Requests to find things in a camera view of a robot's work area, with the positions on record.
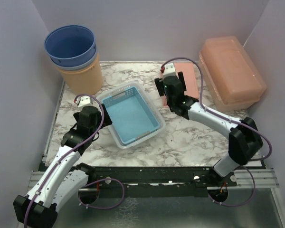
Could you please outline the pink perforated plastic basket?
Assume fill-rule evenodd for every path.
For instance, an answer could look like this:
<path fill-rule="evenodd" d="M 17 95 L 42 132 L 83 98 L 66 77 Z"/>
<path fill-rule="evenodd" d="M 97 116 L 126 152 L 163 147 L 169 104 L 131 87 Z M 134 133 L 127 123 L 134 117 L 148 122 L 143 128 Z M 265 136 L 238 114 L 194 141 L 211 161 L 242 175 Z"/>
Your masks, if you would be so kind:
<path fill-rule="evenodd" d="M 199 91 L 196 82 L 196 75 L 194 71 L 194 66 L 192 62 L 173 62 L 176 69 L 176 75 L 178 72 L 182 71 L 186 83 L 187 91 L 184 92 L 185 95 L 199 99 Z"/>

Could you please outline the light blue perforated basket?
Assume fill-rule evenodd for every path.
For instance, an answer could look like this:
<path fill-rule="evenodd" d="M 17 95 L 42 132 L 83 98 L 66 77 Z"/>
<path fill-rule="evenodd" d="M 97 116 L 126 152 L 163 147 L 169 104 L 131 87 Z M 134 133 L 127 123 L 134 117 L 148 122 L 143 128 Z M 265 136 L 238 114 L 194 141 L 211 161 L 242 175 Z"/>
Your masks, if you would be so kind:
<path fill-rule="evenodd" d="M 102 103 L 124 145 L 129 145 L 157 131 L 161 126 L 159 117 L 135 86 L 103 98 Z"/>

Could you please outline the white perforated plastic basket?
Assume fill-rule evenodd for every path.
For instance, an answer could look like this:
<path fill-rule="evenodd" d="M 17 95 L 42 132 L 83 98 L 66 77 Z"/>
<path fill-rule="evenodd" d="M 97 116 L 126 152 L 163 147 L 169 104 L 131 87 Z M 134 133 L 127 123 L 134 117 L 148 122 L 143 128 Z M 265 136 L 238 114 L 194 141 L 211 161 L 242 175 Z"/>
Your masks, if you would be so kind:
<path fill-rule="evenodd" d="M 100 95 L 97 96 L 97 99 L 102 103 L 102 99 L 103 98 L 105 98 L 105 97 L 107 97 L 109 95 L 115 95 L 115 94 L 117 94 L 119 92 L 122 92 L 124 89 L 126 89 L 126 88 L 128 88 L 130 86 L 135 86 L 135 87 L 137 87 L 139 89 L 139 92 L 142 93 L 143 98 L 146 99 L 147 104 L 149 104 L 151 106 L 152 111 L 154 111 L 155 115 L 157 117 L 159 117 L 161 126 L 160 126 L 160 128 L 157 131 L 155 131 L 155 132 L 153 132 L 153 133 L 151 133 L 151 134 L 149 134 L 147 136 L 144 136 L 144 137 L 140 138 L 139 140 L 137 140 L 137 141 L 135 141 L 135 142 L 133 142 L 133 143 L 131 143 L 129 145 L 124 145 L 124 144 L 121 143 L 121 140 L 119 139 L 119 136 L 117 135 L 117 132 L 115 131 L 113 125 L 110 125 L 108 127 L 108 129 L 109 129 L 109 131 L 110 131 L 114 141 L 116 142 L 117 146 L 119 148 L 121 148 L 121 149 L 127 149 L 127 148 L 130 148 L 130 147 L 133 147 L 133 146 L 137 146 L 138 144 L 140 144 L 140 143 L 142 143 L 142 142 L 144 142 L 144 141 L 146 141 L 146 140 L 156 136 L 157 134 L 161 133 L 164 130 L 165 126 L 166 126 L 166 122 L 165 122 L 163 116 L 158 111 L 157 107 L 154 105 L 153 101 L 150 99 L 150 97 L 146 93 L 145 89 L 143 88 L 143 86 L 138 81 L 131 81 L 131 82 L 128 82 L 128 83 L 124 83 L 124 84 L 122 84 L 120 86 L 117 86 L 117 87 L 112 88 L 110 90 L 104 91 Z"/>

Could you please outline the large orange lidded container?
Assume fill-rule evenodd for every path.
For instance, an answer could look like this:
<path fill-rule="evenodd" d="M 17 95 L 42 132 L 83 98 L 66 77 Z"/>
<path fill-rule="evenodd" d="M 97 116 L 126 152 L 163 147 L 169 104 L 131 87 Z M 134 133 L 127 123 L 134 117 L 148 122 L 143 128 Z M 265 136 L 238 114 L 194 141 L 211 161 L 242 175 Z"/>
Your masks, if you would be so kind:
<path fill-rule="evenodd" d="M 266 90 L 262 76 L 235 36 L 207 39 L 199 52 L 199 66 L 220 112 L 247 109 Z"/>

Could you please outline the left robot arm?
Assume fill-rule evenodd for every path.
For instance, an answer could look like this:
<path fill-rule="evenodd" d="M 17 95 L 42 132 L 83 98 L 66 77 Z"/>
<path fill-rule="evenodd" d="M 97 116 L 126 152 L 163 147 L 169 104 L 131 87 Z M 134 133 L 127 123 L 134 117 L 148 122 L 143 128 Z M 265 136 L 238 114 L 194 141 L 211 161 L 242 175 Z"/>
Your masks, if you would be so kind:
<path fill-rule="evenodd" d="M 13 207 L 24 227 L 51 228 L 63 205 L 81 188 L 95 183 L 94 169 L 74 164 L 95 141 L 99 130 L 112 124 L 104 104 L 85 106 L 74 114 L 76 124 L 63 136 L 61 146 L 43 176 L 25 196 L 18 195 Z"/>

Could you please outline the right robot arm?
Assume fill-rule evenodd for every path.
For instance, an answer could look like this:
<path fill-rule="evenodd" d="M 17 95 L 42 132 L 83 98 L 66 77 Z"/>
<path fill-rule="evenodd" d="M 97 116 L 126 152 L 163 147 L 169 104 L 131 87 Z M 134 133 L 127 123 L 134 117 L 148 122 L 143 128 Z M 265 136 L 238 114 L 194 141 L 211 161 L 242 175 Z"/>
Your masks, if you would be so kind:
<path fill-rule="evenodd" d="M 228 154 L 209 173 L 212 185 L 219 186 L 238 166 L 246 165 L 261 149 L 263 141 L 253 119 L 232 118 L 203 105 L 198 99 L 184 94 L 183 83 L 177 76 L 154 80 L 160 96 L 166 96 L 171 112 L 187 120 L 199 122 L 228 139 Z"/>

